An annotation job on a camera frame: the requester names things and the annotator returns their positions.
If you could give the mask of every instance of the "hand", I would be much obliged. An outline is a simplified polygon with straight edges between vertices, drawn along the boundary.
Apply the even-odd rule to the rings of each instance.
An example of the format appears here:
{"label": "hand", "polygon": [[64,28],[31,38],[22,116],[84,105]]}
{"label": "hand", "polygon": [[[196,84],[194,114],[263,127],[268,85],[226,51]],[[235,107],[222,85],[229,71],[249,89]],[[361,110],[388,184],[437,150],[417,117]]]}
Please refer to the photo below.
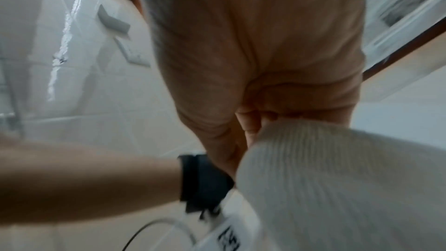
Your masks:
{"label": "hand", "polygon": [[178,115],[235,176],[280,117],[348,125],[359,99],[365,0],[142,0]]}

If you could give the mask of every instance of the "black cable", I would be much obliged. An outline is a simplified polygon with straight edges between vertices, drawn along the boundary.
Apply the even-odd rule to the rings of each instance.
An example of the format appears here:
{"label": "black cable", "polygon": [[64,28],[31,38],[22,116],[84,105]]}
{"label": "black cable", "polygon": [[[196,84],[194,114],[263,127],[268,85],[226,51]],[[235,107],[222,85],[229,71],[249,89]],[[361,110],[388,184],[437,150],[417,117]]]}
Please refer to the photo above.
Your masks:
{"label": "black cable", "polygon": [[173,225],[174,227],[179,228],[180,230],[182,230],[184,233],[186,233],[189,236],[190,242],[192,243],[192,246],[194,246],[195,244],[197,244],[197,238],[195,237],[194,233],[192,232],[192,230],[190,230],[190,228],[185,225],[183,222],[177,220],[177,219],[173,219],[173,218],[160,218],[160,219],[156,219],[153,220],[151,222],[146,223],[145,225],[143,225],[131,238],[130,240],[127,242],[127,244],[124,246],[124,248],[122,249],[122,251],[127,250],[127,247],[129,247],[130,243],[135,239],[136,236],[138,236],[138,234],[140,234],[143,230],[145,230],[146,228],[148,228],[151,225],[156,225],[156,224],[170,224]]}

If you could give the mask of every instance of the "black and white label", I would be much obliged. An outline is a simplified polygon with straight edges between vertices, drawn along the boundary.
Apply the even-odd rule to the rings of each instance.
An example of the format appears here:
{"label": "black and white label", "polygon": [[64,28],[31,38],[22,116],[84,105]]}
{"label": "black and white label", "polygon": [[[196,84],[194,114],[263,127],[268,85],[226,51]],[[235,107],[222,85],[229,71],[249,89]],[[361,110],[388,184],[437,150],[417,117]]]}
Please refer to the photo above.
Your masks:
{"label": "black and white label", "polygon": [[225,229],[217,238],[222,251],[236,251],[240,248],[240,239],[232,226]]}

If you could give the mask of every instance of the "white cloth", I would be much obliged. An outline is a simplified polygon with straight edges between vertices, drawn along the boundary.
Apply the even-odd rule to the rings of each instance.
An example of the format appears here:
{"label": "white cloth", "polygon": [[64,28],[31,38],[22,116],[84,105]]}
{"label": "white cloth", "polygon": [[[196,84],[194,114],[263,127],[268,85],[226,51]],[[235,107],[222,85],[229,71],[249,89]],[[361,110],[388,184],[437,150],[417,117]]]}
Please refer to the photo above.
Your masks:
{"label": "white cloth", "polygon": [[304,120],[263,129],[237,187],[288,250],[446,250],[446,152]]}

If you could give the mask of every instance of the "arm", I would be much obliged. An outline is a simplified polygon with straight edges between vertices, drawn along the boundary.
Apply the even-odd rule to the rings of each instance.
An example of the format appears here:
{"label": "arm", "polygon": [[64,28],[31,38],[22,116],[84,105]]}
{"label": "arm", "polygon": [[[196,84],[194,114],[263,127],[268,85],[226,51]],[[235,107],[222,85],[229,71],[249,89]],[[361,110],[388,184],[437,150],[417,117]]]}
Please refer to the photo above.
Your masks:
{"label": "arm", "polygon": [[0,225],[124,214],[180,199],[178,160],[0,136]]}

